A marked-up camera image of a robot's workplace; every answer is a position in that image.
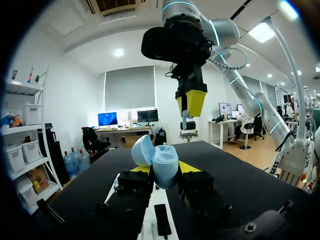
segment container lid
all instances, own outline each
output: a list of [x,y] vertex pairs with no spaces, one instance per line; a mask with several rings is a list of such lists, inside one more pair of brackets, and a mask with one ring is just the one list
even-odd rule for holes
[[148,135],[140,137],[132,147],[131,156],[138,166],[151,166],[155,149]]
[[22,143],[22,146],[29,145],[29,144],[34,144],[34,143],[37,143],[37,142],[38,142],[38,140],[34,140],[34,141],[31,141],[31,142]]
[[22,148],[22,145],[21,144],[14,144],[14,145],[10,145],[10,146],[7,146],[5,148],[5,151],[8,153],[8,152],[11,152],[13,150],[17,150],[17,149],[20,149]]
[[24,194],[32,188],[32,182],[26,175],[23,175],[16,180],[16,187],[20,194]]
[[26,106],[39,106],[41,107],[42,105],[41,104],[25,104]]

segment ceiling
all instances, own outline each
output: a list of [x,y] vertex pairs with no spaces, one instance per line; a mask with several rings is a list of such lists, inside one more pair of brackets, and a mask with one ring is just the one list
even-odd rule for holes
[[[37,22],[37,27],[61,45],[66,54],[87,66],[95,74],[122,68],[170,65],[145,58],[140,52],[142,36],[152,27],[161,25],[162,0],[146,0],[140,3],[137,11],[117,17],[101,18],[92,15],[85,0],[56,0]],[[193,0],[199,10],[209,19],[230,18],[245,0]],[[247,32],[256,26],[263,17],[272,15],[279,30],[301,70],[303,84],[314,82],[316,66],[320,63],[314,56],[312,47],[299,23],[285,18],[278,7],[279,0],[253,0],[234,21],[239,27],[240,44],[249,56],[251,66],[241,70],[241,74],[276,85],[285,83],[290,88],[293,76],[285,54],[275,37],[260,43]],[[72,23],[66,24],[64,12]],[[125,55],[114,58],[113,50],[123,48]],[[230,63],[243,62],[235,53]]]

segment person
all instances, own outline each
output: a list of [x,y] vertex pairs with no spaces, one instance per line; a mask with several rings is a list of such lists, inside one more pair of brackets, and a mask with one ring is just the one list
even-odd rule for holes
[[253,124],[255,118],[252,117],[248,117],[247,114],[245,112],[243,112],[240,116],[237,116],[236,119],[238,121],[241,121],[241,125],[236,126],[235,130],[234,130],[234,135],[231,138],[230,142],[231,143],[236,143],[236,140],[238,140],[240,138],[241,133],[250,133],[251,130],[250,129],[245,129],[245,125],[246,124]]
[[293,118],[294,117],[294,110],[291,106],[291,103],[288,104],[288,107],[286,108],[286,114],[288,114],[288,118]]

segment air vent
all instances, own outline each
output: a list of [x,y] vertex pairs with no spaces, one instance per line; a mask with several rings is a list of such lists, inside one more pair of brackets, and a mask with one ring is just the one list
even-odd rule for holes
[[134,11],[138,6],[139,0],[86,0],[91,13],[100,13],[104,17]]

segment wooden floor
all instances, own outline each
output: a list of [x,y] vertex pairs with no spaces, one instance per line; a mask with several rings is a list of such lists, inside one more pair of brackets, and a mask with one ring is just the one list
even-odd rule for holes
[[262,170],[268,168],[273,162],[276,155],[276,146],[268,134],[264,135],[264,140],[262,137],[257,137],[256,141],[253,137],[249,138],[248,146],[250,146],[251,149],[240,149],[239,147],[243,145],[244,144],[239,141],[236,142],[236,144],[224,142],[223,150]]

